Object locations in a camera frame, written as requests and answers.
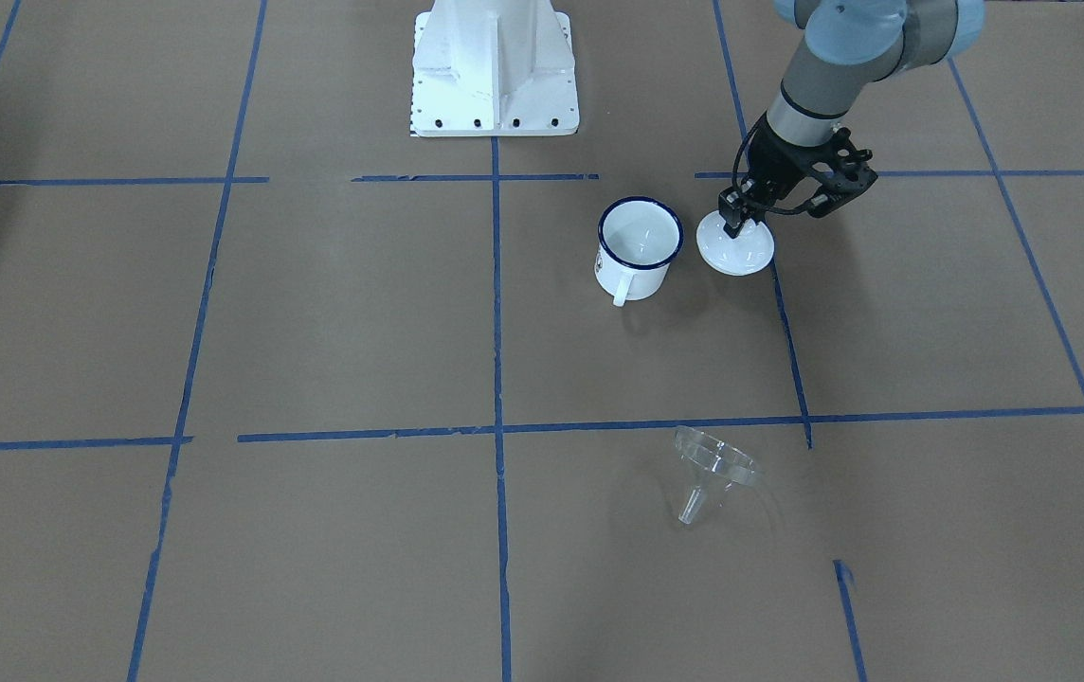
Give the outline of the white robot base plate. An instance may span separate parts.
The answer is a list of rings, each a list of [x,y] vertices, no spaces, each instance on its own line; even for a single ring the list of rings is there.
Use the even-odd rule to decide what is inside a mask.
[[[409,130],[420,137],[573,136],[581,123],[580,103],[560,105],[476,104],[461,96],[454,107],[409,104]]]

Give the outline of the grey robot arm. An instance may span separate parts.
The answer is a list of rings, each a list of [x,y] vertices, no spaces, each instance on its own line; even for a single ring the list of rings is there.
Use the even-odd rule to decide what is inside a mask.
[[[981,1],[777,1],[775,9],[803,38],[720,193],[730,239],[769,213],[820,219],[870,189],[873,155],[851,142],[846,113],[868,83],[966,51],[985,22]]]

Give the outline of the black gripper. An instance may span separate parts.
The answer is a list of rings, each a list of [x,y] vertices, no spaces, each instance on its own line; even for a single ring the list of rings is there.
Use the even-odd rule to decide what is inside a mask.
[[[805,150],[780,138],[767,119],[751,125],[737,147],[730,188],[718,195],[718,215],[730,239],[740,237],[754,221],[763,222],[767,213],[782,216],[806,213],[806,200],[795,207],[779,207],[780,200],[806,180]]]

